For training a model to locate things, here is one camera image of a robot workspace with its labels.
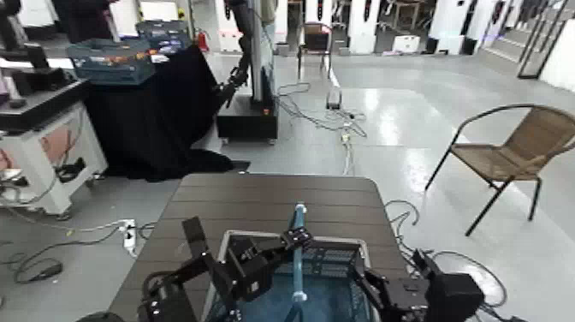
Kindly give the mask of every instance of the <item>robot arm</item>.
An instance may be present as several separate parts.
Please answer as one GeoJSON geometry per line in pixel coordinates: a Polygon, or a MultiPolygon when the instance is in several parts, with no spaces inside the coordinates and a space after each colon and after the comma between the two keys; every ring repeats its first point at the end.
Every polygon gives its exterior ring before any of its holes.
{"type": "MultiPolygon", "coordinates": [[[[182,225],[193,258],[177,271],[155,272],[144,281],[139,322],[196,322],[183,284],[205,272],[210,274],[228,312],[239,314],[235,303],[252,301],[267,292],[274,270],[292,260],[293,251],[309,246],[313,238],[305,228],[298,228],[260,243],[245,239],[230,245],[226,260],[218,262],[207,247],[199,219],[189,219],[182,225]]],[[[240,320],[233,314],[232,319],[240,320]]]]}
{"type": "Polygon", "coordinates": [[[485,300],[469,274],[443,273],[427,254],[412,257],[425,279],[387,279],[356,260],[350,275],[386,322],[465,322],[485,300]]]}
{"type": "Polygon", "coordinates": [[[248,8],[246,0],[226,0],[226,3],[234,12],[238,30],[243,33],[239,41],[243,53],[238,66],[232,69],[226,84],[218,85],[220,104],[227,102],[226,108],[228,108],[237,89],[247,82],[252,60],[253,27],[250,19],[251,9],[248,8]]]}

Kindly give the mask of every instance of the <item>blue crate on table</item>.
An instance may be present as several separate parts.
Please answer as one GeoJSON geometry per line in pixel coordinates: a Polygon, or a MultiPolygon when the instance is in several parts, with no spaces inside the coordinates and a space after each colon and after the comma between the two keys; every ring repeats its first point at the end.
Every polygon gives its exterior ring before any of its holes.
{"type": "Polygon", "coordinates": [[[174,54],[192,44],[184,21],[142,21],[136,24],[136,30],[160,54],[174,54]]]}
{"type": "Polygon", "coordinates": [[[150,45],[142,39],[114,42],[89,39],[70,45],[66,52],[76,75],[96,85],[139,85],[156,72],[150,45]]]}

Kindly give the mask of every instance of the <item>white wall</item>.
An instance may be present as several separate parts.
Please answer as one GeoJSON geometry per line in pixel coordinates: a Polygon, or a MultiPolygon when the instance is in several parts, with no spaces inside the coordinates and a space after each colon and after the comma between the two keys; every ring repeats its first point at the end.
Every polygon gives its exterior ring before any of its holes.
{"type": "Polygon", "coordinates": [[[575,20],[571,19],[565,25],[557,44],[547,60],[540,80],[552,86],[575,92],[575,20]]]}

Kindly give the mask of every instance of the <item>box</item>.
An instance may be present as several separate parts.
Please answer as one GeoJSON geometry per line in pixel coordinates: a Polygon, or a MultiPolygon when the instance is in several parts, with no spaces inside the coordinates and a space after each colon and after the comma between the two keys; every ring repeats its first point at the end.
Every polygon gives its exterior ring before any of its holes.
{"type": "Polygon", "coordinates": [[[76,75],[96,85],[139,85],[156,72],[150,45],[142,39],[114,42],[89,39],[70,45],[66,52],[76,75]]]}
{"type": "MultiPolygon", "coordinates": [[[[242,238],[261,242],[276,234],[229,230],[223,237],[218,260],[225,258],[230,243],[242,238]]],[[[304,292],[308,299],[303,306],[303,320],[314,322],[380,322],[379,315],[364,292],[348,274],[350,261],[363,260],[370,266],[365,241],[335,237],[314,237],[303,253],[304,292]]],[[[285,321],[292,306],[293,263],[281,265],[273,274],[271,289],[251,302],[237,302],[244,320],[253,322],[285,321]]],[[[216,289],[208,289],[200,321],[215,321],[227,315],[216,289]]]]}
{"type": "Polygon", "coordinates": [[[142,21],[136,30],[160,54],[175,54],[192,44],[184,21],[142,21]]]}

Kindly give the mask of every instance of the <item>dark wooden tabletop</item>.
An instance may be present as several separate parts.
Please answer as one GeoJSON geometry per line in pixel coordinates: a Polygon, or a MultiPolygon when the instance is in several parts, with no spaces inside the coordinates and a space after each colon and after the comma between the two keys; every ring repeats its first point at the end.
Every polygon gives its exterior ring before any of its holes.
{"type": "MultiPolygon", "coordinates": [[[[200,217],[210,250],[217,254],[227,230],[283,232],[299,201],[307,207],[305,227],[314,236],[362,239],[372,267],[387,277],[407,276],[377,186],[369,179],[190,175],[166,206],[110,311],[127,322],[137,321],[144,278],[153,271],[174,270],[191,257],[181,228],[184,219],[200,217]]],[[[198,319],[209,282],[204,274],[185,285],[198,319]]]]}

